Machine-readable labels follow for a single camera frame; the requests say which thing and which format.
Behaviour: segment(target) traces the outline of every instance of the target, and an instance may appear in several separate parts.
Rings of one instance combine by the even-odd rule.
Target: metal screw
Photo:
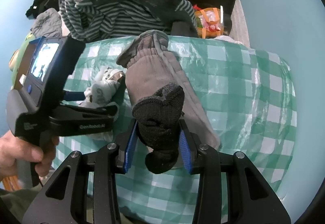
[[[107,144],[107,149],[113,150],[116,148],[116,144],[114,142]]]
[[[201,150],[206,150],[206,149],[209,148],[209,145],[207,145],[207,144],[205,144],[205,143],[201,143],[201,144],[199,145],[199,147],[200,147]]]
[[[79,156],[79,154],[80,154],[80,152],[79,151],[77,151],[77,150],[74,150],[71,154],[70,154],[70,156],[72,157],[72,158],[75,158],[75,157],[78,157]]]
[[[238,152],[236,152],[236,156],[237,156],[239,159],[242,159],[242,158],[245,157],[245,154],[242,153],[241,151],[238,151]]]

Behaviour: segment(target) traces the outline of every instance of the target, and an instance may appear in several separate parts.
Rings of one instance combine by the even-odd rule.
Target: green checkered tablecloth
[[[132,40],[88,44],[65,89],[84,91],[101,66],[123,69],[115,61]],[[219,40],[170,37],[169,50],[177,56],[221,138],[219,151],[246,153],[276,191],[292,159],[297,120],[295,90],[286,62],[273,53]],[[127,91],[116,95],[115,101],[121,109],[114,135],[125,131],[132,117]],[[87,136],[62,137],[53,165],[57,168],[72,150],[89,153],[105,144]],[[147,148],[138,141],[128,174],[116,176],[120,211],[148,223],[191,223],[199,176],[189,175],[185,169],[154,175],[145,167],[146,154]],[[93,175],[89,181],[91,193]],[[222,190],[226,220],[225,175]]]

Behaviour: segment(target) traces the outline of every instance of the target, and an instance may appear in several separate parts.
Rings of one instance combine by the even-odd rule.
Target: display screen
[[[58,47],[58,43],[43,44],[33,63],[33,67],[31,68],[31,73],[33,76],[39,78],[41,81],[44,80],[44,76],[46,74],[48,66],[51,63]]]

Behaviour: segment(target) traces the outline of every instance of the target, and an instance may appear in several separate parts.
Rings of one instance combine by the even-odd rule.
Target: hand
[[[5,177],[17,175],[16,159],[37,162],[35,171],[39,176],[46,176],[55,158],[58,144],[59,138],[52,137],[43,152],[40,147],[21,140],[8,131],[0,138],[0,181]]]

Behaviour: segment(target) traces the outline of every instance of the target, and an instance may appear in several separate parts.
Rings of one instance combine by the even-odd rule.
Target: striped sweater
[[[178,10],[185,10],[196,27],[194,9],[189,1],[183,0]],[[72,37],[80,41],[140,35],[153,29],[168,35],[171,31],[148,8],[130,0],[104,5],[93,5],[91,0],[62,0],[60,11]]]

